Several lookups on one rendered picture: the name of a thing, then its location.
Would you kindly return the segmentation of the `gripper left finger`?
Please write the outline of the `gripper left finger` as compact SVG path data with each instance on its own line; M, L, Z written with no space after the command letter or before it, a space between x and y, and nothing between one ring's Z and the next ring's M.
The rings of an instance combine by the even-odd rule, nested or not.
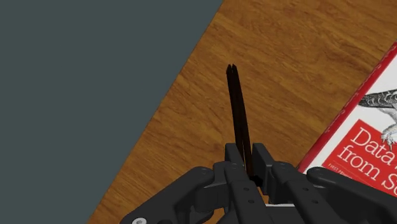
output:
M194 167L160 190L120 224L203 224L223 209L217 224L268 224L268 210L259 193L265 183L268 151L253 145L254 178L249 178L237 147L225 146L225 159L212 168Z

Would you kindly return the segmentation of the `dark brown thin stick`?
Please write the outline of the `dark brown thin stick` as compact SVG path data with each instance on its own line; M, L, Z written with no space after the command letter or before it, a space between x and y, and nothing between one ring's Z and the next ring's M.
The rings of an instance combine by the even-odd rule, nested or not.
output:
M254 176L254 172L252 165L249 129L239 74L235 64L229 64L227 66L226 78L230 96L230 105L232 109L235 143L242 157L247 175L252 178Z

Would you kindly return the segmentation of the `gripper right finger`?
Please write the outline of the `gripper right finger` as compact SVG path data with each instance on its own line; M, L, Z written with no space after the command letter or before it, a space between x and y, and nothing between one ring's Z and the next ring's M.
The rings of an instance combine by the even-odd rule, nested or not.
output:
M254 173L273 204L290 202L305 224L397 224L397 197L323 167L306 174L252 146Z

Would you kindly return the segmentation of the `red and white book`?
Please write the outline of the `red and white book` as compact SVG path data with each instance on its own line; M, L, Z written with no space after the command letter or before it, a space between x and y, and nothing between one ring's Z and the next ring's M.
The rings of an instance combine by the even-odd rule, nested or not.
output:
M397 40L300 161L397 197Z

